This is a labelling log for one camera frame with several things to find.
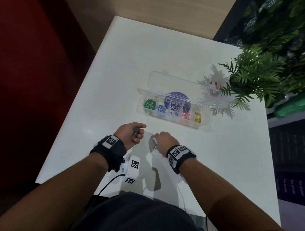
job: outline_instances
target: beige floor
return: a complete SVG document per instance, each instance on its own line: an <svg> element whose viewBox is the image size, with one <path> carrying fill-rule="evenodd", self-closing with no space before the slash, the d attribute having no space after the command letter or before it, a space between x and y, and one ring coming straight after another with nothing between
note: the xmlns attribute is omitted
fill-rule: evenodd
<svg viewBox="0 0 305 231"><path fill-rule="evenodd" d="M235 0L67 0L97 51L114 15L213 39Z"/></svg>

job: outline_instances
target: person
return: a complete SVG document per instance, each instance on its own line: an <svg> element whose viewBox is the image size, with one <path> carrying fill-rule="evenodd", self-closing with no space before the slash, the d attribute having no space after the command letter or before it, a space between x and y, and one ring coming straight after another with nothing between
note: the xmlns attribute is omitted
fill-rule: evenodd
<svg viewBox="0 0 305 231"><path fill-rule="evenodd" d="M135 128L139 134L134 138ZM143 128L146 125L137 122L119 127L106 139L122 142L123 149L106 150L99 142L89 156L38 186L0 217L0 230L71 230L106 172L115 169L115 161L121 162L122 155L143 138ZM183 175L219 231L283 230L229 182L197 161L195 154L169 133L155 134L155 139L159 152L168 160L174 159L168 167ZM72 229L199 230L182 209L131 192L95 206Z"/></svg>

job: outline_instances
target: black wristband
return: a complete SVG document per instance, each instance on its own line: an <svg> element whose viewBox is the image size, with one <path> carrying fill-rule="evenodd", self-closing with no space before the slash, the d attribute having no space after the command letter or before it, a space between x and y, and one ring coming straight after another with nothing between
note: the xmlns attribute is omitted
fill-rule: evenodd
<svg viewBox="0 0 305 231"><path fill-rule="evenodd" d="M179 174L181 164L188 158L196 158L196 155L185 146L174 145L167 151L166 157L174 172Z"/></svg>
<svg viewBox="0 0 305 231"><path fill-rule="evenodd" d="M97 143L97 145L90 151L90 154L93 152L99 153L106 159L109 166L109 172L111 170L118 172L120 165L124 160L123 155L126 154L126 148L124 147L124 143L118 137L106 136Z"/></svg>

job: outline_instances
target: forearm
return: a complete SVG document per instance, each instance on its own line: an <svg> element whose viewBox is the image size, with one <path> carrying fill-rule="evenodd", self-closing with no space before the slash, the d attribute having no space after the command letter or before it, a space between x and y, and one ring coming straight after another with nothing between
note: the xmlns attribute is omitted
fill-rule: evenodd
<svg viewBox="0 0 305 231"><path fill-rule="evenodd" d="M185 160L179 170L219 231L282 230L234 186L196 159Z"/></svg>
<svg viewBox="0 0 305 231"><path fill-rule="evenodd" d="M92 153L26 195L0 218L0 230L63 230L80 214L106 174Z"/></svg>

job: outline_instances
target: open box lid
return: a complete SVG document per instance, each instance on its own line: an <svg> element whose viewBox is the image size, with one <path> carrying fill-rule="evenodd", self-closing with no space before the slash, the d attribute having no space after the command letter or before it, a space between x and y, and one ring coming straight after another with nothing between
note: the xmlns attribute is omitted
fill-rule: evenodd
<svg viewBox="0 0 305 231"><path fill-rule="evenodd" d="M149 74L148 88L202 106L209 106L221 95L219 89L212 88L209 85L195 83L157 71L152 71Z"/></svg>

